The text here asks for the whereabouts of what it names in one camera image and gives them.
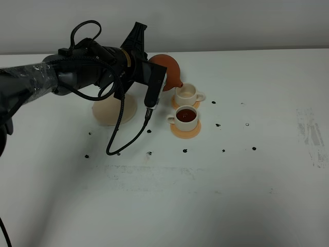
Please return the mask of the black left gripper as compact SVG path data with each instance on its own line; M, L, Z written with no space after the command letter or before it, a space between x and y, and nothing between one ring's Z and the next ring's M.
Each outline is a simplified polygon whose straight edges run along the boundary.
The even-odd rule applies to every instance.
M121 99L134 82L148 85L149 75L144 74L143 63L147 60L144 56L144 32L147 25L136 22L133 29L124 40L121 48L113 47L113 64L115 91L114 97Z

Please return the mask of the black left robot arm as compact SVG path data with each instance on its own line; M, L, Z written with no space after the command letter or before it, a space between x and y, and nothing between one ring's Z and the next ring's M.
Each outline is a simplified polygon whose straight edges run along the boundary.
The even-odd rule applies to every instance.
M41 63L1 68L1 151L7 137L13 133L13 116L25 104L48 93L64 96L69 93L89 101L101 101L116 96L120 102L119 116L106 148L107 155L119 130L124 110L125 93L133 84L137 59L147 60L144 52L142 23L135 23L132 31L117 47L106 47L95 38L75 43L75 34L89 20L76 26L70 35L70 46L46 57Z

